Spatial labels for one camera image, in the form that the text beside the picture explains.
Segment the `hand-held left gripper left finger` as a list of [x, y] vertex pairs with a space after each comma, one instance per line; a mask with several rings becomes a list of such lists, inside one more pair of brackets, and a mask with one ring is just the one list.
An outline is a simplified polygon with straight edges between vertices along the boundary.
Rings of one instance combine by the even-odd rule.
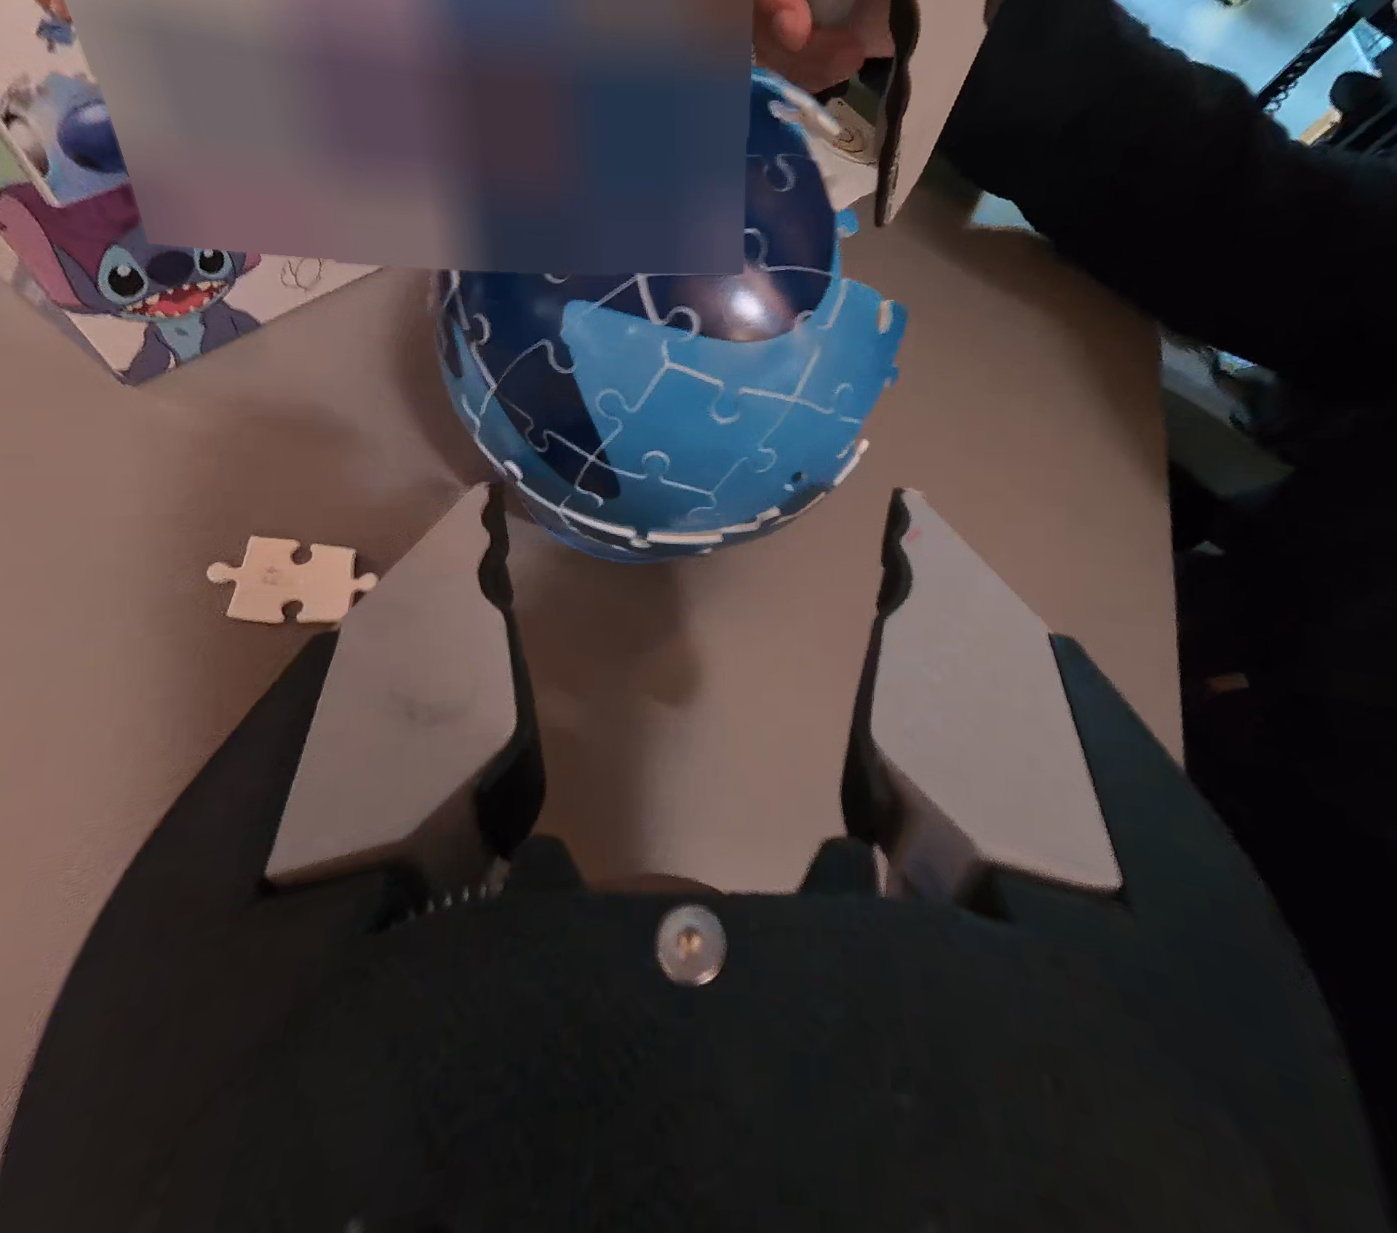
[[508, 568], [503, 491], [467, 490], [346, 616], [266, 875], [374, 868], [486, 889], [532, 830], [545, 770]]

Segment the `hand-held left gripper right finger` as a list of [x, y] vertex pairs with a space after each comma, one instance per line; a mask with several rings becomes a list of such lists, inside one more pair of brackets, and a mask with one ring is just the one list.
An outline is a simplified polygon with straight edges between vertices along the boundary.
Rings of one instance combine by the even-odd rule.
[[917, 490], [898, 488], [841, 802], [890, 895], [995, 872], [1110, 895], [1122, 871], [1039, 615]]

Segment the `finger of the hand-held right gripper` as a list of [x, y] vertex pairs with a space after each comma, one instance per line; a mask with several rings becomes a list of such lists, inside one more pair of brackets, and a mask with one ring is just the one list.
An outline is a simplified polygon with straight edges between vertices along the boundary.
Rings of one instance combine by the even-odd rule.
[[874, 216], [889, 226], [922, 176], [988, 27], [989, 0], [887, 0]]

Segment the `blue puzzle ball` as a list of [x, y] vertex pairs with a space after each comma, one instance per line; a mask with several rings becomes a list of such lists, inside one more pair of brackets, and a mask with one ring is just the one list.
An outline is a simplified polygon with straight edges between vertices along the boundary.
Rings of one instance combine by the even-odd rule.
[[836, 488], [899, 378], [903, 306], [847, 273], [829, 194], [842, 123], [749, 78], [735, 274], [432, 277], [452, 411], [557, 541], [618, 562], [772, 533]]

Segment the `white puzzle piece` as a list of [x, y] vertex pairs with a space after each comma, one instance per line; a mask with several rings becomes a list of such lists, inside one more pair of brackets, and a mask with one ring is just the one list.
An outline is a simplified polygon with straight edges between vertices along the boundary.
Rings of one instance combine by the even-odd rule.
[[300, 625], [336, 626], [378, 584], [350, 546], [269, 536], [250, 536], [240, 562], [215, 561], [205, 578], [230, 587], [228, 619], [256, 625], [282, 625], [292, 613]]

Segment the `cartoon printed puzzle box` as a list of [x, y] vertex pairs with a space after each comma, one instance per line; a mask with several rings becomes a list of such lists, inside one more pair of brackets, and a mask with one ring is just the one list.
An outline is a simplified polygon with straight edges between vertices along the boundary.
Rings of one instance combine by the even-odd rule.
[[128, 385], [374, 270], [151, 242], [65, 0], [1, 0], [3, 282]]

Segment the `person's right hand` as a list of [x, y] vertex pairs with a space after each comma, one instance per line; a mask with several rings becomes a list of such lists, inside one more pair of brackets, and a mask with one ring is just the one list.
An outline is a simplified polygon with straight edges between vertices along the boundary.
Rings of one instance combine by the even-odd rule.
[[855, 0], [845, 21], [819, 27], [806, 0], [754, 0], [755, 64], [810, 94], [835, 90], [867, 61], [893, 56], [890, 1]]

